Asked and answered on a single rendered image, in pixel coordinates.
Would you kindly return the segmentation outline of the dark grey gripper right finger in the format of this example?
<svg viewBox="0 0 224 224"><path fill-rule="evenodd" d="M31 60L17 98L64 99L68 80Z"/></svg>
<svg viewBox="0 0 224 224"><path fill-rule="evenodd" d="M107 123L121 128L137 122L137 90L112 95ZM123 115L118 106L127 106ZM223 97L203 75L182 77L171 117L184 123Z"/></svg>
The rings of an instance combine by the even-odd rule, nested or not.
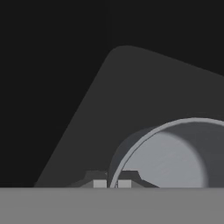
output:
<svg viewBox="0 0 224 224"><path fill-rule="evenodd" d="M116 183L117 188L157 188L156 185L141 179L138 171L122 171Z"/></svg>

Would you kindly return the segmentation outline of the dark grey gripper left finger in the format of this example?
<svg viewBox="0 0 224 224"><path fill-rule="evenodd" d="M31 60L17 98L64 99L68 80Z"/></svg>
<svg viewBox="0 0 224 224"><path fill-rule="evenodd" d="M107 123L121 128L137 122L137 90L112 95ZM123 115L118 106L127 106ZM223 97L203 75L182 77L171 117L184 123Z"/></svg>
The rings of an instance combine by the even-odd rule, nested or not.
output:
<svg viewBox="0 0 224 224"><path fill-rule="evenodd" d="M93 188L95 180L107 180L108 174L105 171L87 171L84 178L70 184L74 188Z"/></svg>

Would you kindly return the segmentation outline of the grey cup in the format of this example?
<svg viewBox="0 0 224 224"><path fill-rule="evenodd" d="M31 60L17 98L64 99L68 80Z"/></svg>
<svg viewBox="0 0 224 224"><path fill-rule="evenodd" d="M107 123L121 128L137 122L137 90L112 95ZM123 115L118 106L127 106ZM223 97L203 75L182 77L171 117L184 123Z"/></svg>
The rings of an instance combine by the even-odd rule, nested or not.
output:
<svg viewBox="0 0 224 224"><path fill-rule="evenodd" d="M122 171L158 188L224 188L224 122L192 117L139 130L116 149L109 188Z"/></svg>

